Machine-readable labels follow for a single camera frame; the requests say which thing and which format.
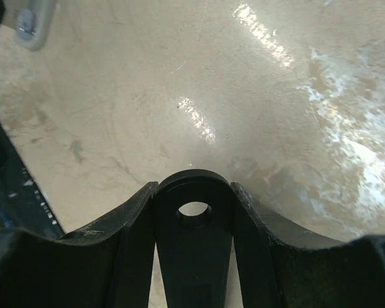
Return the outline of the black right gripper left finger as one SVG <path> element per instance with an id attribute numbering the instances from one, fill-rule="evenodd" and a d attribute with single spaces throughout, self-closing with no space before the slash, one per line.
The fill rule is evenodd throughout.
<path id="1" fill-rule="evenodd" d="M 0 228 L 0 307 L 147 307 L 157 186 L 60 239 Z"/>

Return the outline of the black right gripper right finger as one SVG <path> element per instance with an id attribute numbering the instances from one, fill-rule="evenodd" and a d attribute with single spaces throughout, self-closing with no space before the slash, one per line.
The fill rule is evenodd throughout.
<path id="1" fill-rule="evenodd" d="M 262 205 L 241 184 L 232 189 L 245 307 L 385 307 L 385 235 L 337 241 Z"/>

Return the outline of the black stapler top cover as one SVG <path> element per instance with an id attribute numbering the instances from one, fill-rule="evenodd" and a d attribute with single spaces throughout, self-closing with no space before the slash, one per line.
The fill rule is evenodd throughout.
<path id="1" fill-rule="evenodd" d="M 230 184 L 208 170 L 158 186 L 153 221 L 168 307 L 224 307 L 236 203 Z"/>

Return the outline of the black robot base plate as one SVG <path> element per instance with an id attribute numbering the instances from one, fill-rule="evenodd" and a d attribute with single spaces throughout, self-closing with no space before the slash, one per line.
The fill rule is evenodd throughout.
<path id="1" fill-rule="evenodd" d="M 65 232 L 0 123 L 0 228 L 59 239 Z"/>

